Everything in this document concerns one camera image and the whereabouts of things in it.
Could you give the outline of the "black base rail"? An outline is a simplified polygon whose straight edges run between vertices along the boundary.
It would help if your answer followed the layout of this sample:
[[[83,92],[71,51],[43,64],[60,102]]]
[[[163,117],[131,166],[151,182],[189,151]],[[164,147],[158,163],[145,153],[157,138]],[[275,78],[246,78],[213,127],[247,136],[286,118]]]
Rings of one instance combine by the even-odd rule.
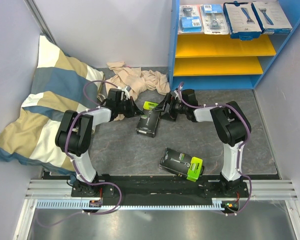
[[[103,174],[93,180],[94,185],[75,180],[72,183],[72,197],[104,197],[114,198],[119,195],[117,185],[124,198],[134,196],[198,196],[204,199],[212,198],[247,198],[248,184],[244,177],[229,183],[222,176],[203,175],[196,182],[176,175],[109,175]]]

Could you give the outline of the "blue shelf unit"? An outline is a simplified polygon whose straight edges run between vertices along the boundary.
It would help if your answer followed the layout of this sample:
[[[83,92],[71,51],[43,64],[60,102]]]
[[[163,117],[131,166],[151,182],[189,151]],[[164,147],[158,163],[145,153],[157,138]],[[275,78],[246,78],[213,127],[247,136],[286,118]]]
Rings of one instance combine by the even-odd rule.
[[[300,0],[279,1],[292,25],[288,34],[248,40],[203,32],[180,33],[180,1],[171,5],[168,82],[194,90],[255,89],[300,24]]]

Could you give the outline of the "clear blister razor pack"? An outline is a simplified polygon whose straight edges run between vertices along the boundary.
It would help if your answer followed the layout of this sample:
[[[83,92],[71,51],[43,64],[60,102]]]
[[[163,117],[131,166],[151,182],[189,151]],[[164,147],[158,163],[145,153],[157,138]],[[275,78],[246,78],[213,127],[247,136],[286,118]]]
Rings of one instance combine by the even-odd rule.
[[[223,6],[221,4],[200,5],[203,31],[206,35],[228,35],[228,25],[226,22]]]

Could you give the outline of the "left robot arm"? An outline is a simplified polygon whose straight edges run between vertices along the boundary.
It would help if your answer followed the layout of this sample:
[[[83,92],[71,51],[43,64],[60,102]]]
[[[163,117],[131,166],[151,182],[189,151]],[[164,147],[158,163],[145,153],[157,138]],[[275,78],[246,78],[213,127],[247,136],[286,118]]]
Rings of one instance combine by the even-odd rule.
[[[130,95],[130,89],[129,86],[111,88],[100,106],[80,113],[73,110],[64,113],[55,144],[70,158],[75,169],[74,192],[94,197],[100,191],[98,173],[92,167],[89,156],[92,130],[114,121],[119,115],[132,118],[144,114]]]

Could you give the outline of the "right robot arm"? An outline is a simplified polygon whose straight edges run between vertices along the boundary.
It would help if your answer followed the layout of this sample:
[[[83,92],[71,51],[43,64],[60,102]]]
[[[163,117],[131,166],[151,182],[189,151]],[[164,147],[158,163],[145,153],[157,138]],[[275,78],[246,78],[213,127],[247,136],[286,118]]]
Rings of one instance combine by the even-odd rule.
[[[163,112],[162,116],[170,121],[183,114],[193,123],[214,124],[217,136],[223,143],[224,156],[219,191],[225,197],[232,196],[243,182],[242,155],[251,134],[251,125],[239,105],[235,101],[199,105],[195,91],[186,89],[167,93],[154,110]]]

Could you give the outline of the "white box blue razor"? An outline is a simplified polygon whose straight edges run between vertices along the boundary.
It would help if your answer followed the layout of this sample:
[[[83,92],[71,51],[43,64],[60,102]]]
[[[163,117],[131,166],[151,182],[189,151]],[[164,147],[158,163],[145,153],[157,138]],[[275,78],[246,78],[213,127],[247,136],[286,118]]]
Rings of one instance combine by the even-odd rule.
[[[225,2],[223,13],[231,39],[251,41],[262,34],[251,2]]]

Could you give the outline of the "blue blister razor pack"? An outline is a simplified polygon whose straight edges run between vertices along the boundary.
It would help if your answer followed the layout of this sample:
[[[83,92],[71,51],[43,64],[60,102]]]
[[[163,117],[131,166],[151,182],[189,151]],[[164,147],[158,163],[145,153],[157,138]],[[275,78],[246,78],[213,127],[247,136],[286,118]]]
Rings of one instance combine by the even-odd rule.
[[[179,6],[179,34],[199,34],[203,33],[203,23],[198,5]]]

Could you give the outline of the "beige cloth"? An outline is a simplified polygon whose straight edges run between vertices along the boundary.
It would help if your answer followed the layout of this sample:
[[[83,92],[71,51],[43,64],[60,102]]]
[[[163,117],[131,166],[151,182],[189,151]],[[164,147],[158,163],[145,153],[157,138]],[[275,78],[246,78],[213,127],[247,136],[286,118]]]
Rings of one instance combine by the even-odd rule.
[[[129,67],[125,62],[107,62],[108,68],[114,72],[114,76],[107,79],[107,82],[124,88],[129,86],[130,96],[136,100],[146,90],[156,90],[161,95],[171,91],[166,74],[153,70],[142,70],[141,67]]]

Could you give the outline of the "patchwork pillow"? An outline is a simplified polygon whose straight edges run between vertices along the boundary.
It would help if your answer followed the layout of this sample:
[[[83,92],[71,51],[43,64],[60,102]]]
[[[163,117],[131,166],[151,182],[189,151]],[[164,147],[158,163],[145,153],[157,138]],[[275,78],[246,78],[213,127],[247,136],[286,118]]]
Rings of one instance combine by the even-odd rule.
[[[38,62],[31,91],[19,118],[0,133],[0,162],[17,161],[50,172],[74,172],[70,158],[55,138],[65,111],[96,107],[104,73],[64,53],[40,35]]]

